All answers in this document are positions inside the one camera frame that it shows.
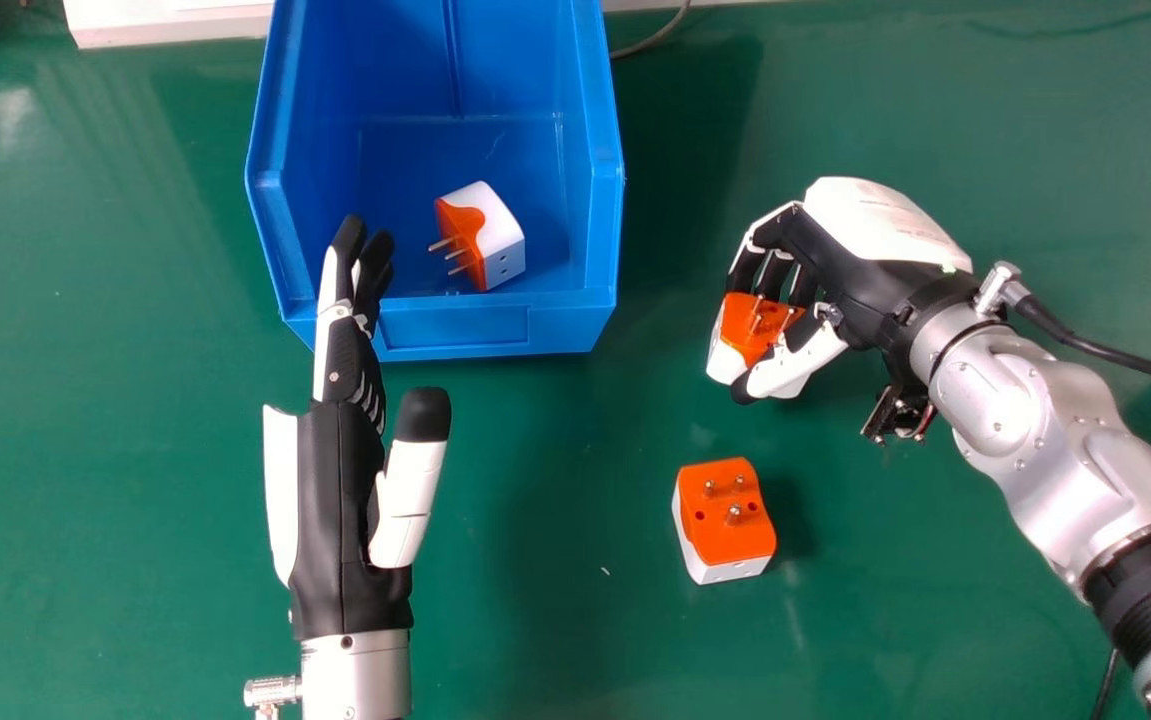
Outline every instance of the robotic hand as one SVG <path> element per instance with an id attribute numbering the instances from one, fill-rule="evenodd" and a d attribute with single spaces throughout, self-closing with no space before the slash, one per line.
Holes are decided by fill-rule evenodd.
<path id="1" fill-rule="evenodd" d="M 371 346 L 392 277 L 392 238 L 350 217 L 325 254 L 313 401 L 304 415 L 264 409 L 265 495 L 277 577 L 291 591 L 302 674 L 246 682 L 256 720 L 302 702 L 305 720 L 409 714 L 411 569 L 447 438 L 441 388 L 402 398 L 384 464 L 387 398 Z"/>
<path id="2" fill-rule="evenodd" d="M 978 282 L 908 197 L 822 178 L 745 235 L 707 370 L 740 403 L 794 397 L 845 348 L 876 347 L 891 384 L 862 434 L 921 439 L 939 411 L 1020 531 L 1095 610 L 1151 711 L 1151 446 L 1125 427 L 1099 375 L 1020 337 L 1004 305 L 1060 342 L 1126 357 L 1075 338 L 1013 265 Z"/>

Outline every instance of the green table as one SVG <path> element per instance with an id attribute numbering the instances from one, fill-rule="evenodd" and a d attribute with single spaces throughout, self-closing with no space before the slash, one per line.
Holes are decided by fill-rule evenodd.
<path id="1" fill-rule="evenodd" d="M 943 424 L 857 437 L 881 361 L 793 404 L 703 375 L 750 220 L 900 187 L 1080 331 L 1151 355 L 1151 3 L 695 13 L 616 66 L 620 306 L 597 351 L 389 366 L 453 445 L 416 570 L 417 717 L 1082 717 L 1107 644 Z M 661 15 L 612 20 L 612 37 Z M 242 190 L 261 45 L 78 54 L 0 3 L 0 720 L 241 719 L 295 671 L 262 403 L 300 409 Z M 1151 382 L 1105 369 L 1151 438 Z M 782 557 L 698 588 L 680 465 L 747 455 Z M 1120 680 L 1112 717 L 1141 717 Z"/>

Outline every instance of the cable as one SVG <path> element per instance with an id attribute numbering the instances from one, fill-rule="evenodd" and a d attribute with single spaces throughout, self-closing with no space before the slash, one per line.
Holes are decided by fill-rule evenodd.
<path id="1" fill-rule="evenodd" d="M 1083 337 L 1077 337 L 1077 334 L 1073 332 L 1065 323 L 1059 322 L 1059 319 L 1031 294 L 1024 296 L 1023 299 L 1014 304 L 1014 307 L 1020 315 L 1027 317 L 1029 322 L 1036 324 L 1043 332 L 1049 334 L 1060 345 L 1081 350 L 1084 354 L 1098 357 L 1100 360 L 1107 361 L 1107 363 L 1120 365 L 1123 368 L 1151 375 L 1151 360 L 1129 354 L 1129 352 L 1123 352 L 1115 347 L 1100 345 L 1097 342 L 1087 340 Z M 1110 695 L 1113 694 L 1113 679 L 1116 675 L 1119 656 L 1118 648 L 1113 648 L 1113 651 L 1110 652 L 1110 664 L 1104 667 L 1100 691 L 1095 696 L 1095 706 L 1091 707 L 1091 720 L 1102 720 L 1104 712 L 1110 705 Z"/>
<path id="2" fill-rule="evenodd" d="M 643 49 L 650 49 L 665 40 L 665 38 L 672 35 L 672 31 L 677 29 L 677 24 L 681 23 L 681 20 L 686 17 L 686 13 L 689 13 L 691 1 L 693 0 L 681 0 L 681 5 L 677 6 L 677 14 L 669 20 L 668 23 L 663 24 L 663 28 L 654 31 L 651 37 L 645 38 L 645 40 L 640 40 L 633 45 L 620 47 L 619 49 L 612 49 L 611 59 L 619 60 L 620 58 L 627 58 L 628 55 L 642 53 Z"/>

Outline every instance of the adapter in blue bin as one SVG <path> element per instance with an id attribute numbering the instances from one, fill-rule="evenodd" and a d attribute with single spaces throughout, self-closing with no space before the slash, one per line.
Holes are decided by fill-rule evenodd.
<path id="1" fill-rule="evenodd" d="M 479 293 L 429 254 L 485 181 L 526 273 Z M 588 352 L 619 275 L 624 155 L 599 0 L 277 0 L 246 189 L 282 319 L 313 345 L 340 219 L 392 232 L 380 360 Z"/>

